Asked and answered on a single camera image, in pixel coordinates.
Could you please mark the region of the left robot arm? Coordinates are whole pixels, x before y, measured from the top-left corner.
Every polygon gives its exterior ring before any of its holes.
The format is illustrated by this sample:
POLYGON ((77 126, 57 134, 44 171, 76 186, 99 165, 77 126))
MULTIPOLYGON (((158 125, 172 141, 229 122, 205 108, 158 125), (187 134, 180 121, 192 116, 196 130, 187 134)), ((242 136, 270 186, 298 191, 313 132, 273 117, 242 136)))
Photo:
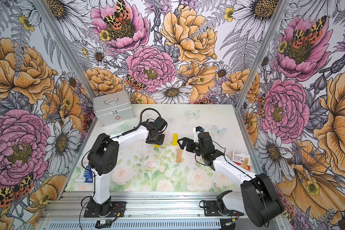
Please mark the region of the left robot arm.
POLYGON ((119 151, 142 140, 146 144, 161 145, 166 128, 167 122, 157 117, 153 121, 141 121, 137 127, 114 137, 105 133, 97 137, 87 156, 94 174, 94 194, 87 204, 84 214, 86 218, 111 215, 114 204, 111 201, 109 184, 111 171, 117 165, 119 151))

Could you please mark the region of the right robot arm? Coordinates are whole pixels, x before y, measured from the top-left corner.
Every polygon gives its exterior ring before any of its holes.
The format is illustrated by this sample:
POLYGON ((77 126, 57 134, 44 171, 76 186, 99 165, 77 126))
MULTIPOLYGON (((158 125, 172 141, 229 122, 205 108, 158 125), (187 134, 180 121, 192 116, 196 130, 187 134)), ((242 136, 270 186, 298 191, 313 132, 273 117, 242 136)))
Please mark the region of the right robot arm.
POLYGON ((210 134, 203 129, 196 131, 194 136, 193 140, 187 137, 179 139, 177 143, 180 149, 200 156, 205 166, 240 186, 241 197, 232 191, 217 196, 217 206, 222 214, 230 211, 244 213, 255 226, 263 227, 285 211, 266 174, 255 174, 227 159, 224 152, 216 149, 210 134))

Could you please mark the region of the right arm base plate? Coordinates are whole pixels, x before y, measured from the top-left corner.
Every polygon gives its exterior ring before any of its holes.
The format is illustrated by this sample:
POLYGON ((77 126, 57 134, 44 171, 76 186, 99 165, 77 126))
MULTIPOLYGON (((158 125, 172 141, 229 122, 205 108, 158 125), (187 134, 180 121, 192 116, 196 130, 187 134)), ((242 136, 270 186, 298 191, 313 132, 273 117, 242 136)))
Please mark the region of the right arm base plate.
POLYGON ((220 217, 220 216, 230 216, 230 217, 240 217, 244 214, 235 210, 228 210, 216 200, 201 200, 199 202, 199 207, 204 210, 205 217, 220 217))

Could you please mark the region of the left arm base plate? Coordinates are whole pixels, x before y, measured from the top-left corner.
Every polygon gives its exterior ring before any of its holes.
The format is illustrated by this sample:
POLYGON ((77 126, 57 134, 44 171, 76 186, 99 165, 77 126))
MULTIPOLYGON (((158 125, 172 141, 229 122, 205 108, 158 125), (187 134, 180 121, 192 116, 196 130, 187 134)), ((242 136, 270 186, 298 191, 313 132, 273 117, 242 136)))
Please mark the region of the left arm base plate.
POLYGON ((83 217, 85 218, 114 218, 123 217, 126 202, 124 201, 106 201, 103 204, 97 204, 91 200, 85 209, 83 217))

